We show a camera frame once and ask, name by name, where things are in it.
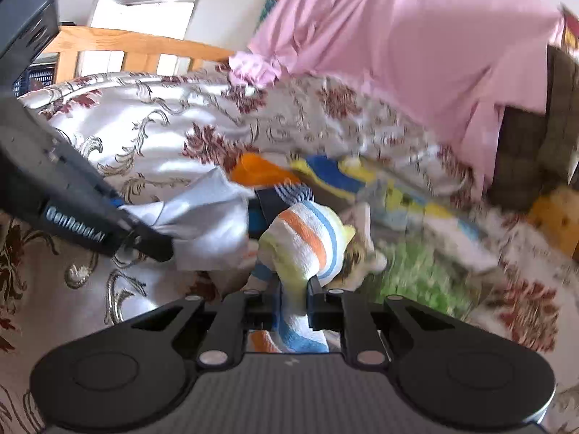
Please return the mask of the grey cloth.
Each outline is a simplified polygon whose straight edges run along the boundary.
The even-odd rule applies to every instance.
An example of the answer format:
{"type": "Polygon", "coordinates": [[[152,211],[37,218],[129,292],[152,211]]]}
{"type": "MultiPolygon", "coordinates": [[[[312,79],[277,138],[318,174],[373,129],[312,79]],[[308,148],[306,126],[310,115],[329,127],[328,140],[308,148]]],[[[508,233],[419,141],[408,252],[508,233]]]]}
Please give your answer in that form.
{"type": "Polygon", "coordinates": [[[167,202],[124,209],[172,238],[180,271],[236,268],[248,248],[248,202],[254,192],[231,182],[219,167],[167,202]]]}

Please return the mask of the striped towel orange blue yellow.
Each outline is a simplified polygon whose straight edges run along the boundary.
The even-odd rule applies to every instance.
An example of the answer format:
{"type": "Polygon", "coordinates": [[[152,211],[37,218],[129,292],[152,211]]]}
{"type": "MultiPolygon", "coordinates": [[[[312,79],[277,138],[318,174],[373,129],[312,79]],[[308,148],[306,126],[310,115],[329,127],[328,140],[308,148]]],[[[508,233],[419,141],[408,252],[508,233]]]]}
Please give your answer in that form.
{"type": "Polygon", "coordinates": [[[321,331],[310,328],[306,312],[308,281],[324,286],[342,270],[355,228],[330,208],[306,200],[274,218],[258,240],[256,263],[244,288],[265,290],[280,282],[282,302],[272,340],[283,352],[326,353],[321,331]]]}

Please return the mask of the navy striped sock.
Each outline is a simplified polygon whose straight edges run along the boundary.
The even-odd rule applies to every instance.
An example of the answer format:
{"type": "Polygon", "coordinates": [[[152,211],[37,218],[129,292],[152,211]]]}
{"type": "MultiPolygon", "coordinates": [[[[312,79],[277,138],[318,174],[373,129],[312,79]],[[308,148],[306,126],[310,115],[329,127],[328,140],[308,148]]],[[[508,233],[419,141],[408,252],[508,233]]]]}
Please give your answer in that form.
{"type": "Polygon", "coordinates": [[[258,189],[248,202],[248,235],[258,240],[274,219],[289,207],[303,201],[313,201],[312,189],[303,183],[281,183],[258,189]]]}

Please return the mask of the orange elastic band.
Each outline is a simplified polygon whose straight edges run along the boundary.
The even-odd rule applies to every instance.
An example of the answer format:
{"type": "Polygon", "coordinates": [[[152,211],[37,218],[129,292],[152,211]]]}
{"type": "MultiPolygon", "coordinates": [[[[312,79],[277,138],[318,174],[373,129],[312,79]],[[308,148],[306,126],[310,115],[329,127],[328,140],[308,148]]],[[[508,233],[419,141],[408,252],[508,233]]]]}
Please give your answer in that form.
{"type": "Polygon", "coordinates": [[[248,187],[272,187],[300,182],[290,170],[283,169],[255,153],[244,153],[240,156],[230,171],[230,179],[248,187]]]}

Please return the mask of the bag of green pieces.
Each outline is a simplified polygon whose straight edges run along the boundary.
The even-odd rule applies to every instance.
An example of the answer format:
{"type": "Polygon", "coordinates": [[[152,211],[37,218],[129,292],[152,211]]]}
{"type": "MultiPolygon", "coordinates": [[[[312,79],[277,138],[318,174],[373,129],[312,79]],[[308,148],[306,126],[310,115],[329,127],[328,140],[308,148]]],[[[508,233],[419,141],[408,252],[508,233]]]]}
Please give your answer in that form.
{"type": "Polygon", "coordinates": [[[453,318],[466,318],[480,297],[480,287],[461,264],[419,239],[380,242],[386,257],[382,271],[369,273],[358,292],[372,303],[400,295],[453,318]]]}

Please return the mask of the cartoon frog towel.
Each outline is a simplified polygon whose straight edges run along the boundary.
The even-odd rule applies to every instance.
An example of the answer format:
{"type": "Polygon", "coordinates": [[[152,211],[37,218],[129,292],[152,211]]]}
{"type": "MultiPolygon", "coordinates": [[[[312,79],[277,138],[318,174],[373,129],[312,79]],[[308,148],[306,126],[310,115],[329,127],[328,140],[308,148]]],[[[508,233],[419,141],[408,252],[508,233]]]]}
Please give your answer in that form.
{"type": "Polygon", "coordinates": [[[291,168],[339,198],[368,203],[373,220],[394,231],[418,231],[424,226],[440,230],[439,222],[448,221],[451,228],[471,240],[487,236],[465,214],[393,171],[376,169],[360,157],[334,160],[311,155],[292,160],[291,168]]]}

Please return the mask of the grey tray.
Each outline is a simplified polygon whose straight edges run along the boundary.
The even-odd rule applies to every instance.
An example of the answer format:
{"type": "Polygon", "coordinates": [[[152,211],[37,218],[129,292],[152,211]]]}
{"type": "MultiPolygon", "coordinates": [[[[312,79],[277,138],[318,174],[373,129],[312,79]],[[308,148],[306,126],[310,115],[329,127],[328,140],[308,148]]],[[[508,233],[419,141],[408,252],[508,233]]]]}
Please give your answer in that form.
{"type": "Polygon", "coordinates": [[[441,225],[440,230],[424,226],[418,231],[396,232],[405,234],[422,233],[434,241],[440,252],[475,273],[487,272],[498,265],[498,256],[487,246],[487,236],[481,240],[474,241],[457,229],[451,228],[448,221],[440,221],[439,224],[441,225]]]}

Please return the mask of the olive quilted jacket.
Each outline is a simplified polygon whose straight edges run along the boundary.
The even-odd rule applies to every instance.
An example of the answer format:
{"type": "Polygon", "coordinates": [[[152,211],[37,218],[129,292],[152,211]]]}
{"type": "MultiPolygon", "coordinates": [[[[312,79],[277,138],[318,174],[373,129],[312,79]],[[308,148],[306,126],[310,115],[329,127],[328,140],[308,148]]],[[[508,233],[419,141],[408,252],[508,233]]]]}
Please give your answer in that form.
{"type": "Polygon", "coordinates": [[[488,201],[526,213],[558,184],[578,188],[578,63],[550,46],[546,113],[506,108],[488,201]]]}

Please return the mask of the pink sheet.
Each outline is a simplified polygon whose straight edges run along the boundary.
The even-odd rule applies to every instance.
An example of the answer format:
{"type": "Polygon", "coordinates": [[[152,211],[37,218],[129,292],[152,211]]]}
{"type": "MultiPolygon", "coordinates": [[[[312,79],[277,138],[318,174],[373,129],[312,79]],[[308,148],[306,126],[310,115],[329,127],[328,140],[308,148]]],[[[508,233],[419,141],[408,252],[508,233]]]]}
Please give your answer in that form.
{"type": "Polygon", "coordinates": [[[542,0],[279,0],[230,65],[257,87],[338,77],[451,146],[483,188],[504,109],[546,109],[547,49],[562,26],[542,0]]]}

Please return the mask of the grey drawstring pouch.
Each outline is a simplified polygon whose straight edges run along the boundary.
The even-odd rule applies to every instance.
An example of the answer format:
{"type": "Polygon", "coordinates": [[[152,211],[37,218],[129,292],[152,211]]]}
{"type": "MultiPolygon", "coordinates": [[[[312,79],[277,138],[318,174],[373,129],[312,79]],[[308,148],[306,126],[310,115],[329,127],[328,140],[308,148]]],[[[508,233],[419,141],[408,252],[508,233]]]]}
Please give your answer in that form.
{"type": "Polygon", "coordinates": [[[332,283],[339,288],[355,291],[370,273],[384,271],[388,261],[378,251],[371,237],[371,211],[368,203],[362,202],[343,210],[339,217],[344,224],[354,227],[355,235],[346,247],[342,270],[332,283]]]}

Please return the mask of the wooden bed frame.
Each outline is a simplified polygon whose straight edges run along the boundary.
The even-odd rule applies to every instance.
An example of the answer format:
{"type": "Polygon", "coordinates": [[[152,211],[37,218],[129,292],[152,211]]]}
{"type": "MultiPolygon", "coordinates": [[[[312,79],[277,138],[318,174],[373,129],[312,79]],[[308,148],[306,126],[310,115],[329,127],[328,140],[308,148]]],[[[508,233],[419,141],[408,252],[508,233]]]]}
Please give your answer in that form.
{"type": "Polygon", "coordinates": [[[50,86],[26,103],[86,158],[125,205],[167,202],[244,153],[291,168],[311,155],[361,156],[453,204],[474,198],[471,167],[385,101],[331,76],[234,85],[224,49],[120,29],[65,26],[49,44],[50,86]]]}

